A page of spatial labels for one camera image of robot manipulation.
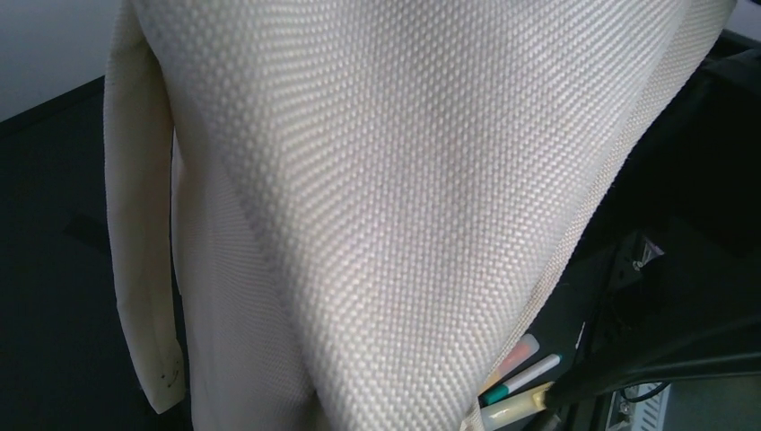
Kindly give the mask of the beige canvas backpack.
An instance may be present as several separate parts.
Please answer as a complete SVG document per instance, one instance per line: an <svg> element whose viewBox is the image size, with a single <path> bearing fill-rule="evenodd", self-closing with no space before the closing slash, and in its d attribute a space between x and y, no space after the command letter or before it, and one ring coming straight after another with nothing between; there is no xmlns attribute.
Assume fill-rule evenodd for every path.
<svg viewBox="0 0 761 431"><path fill-rule="evenodd" d="M732 1L125 1L118 316L196 430L481 430Z"/></svg>

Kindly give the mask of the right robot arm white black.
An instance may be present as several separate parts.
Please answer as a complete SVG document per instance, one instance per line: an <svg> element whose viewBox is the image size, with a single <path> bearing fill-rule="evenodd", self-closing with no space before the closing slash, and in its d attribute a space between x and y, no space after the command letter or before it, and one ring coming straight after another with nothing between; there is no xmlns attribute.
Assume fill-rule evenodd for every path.
<svg viewBox="0 0 761 431"><path fill-rule="evenodd" d="M723 31L530 325L566 396L520 430L760 427L760 45Z"/></svg>

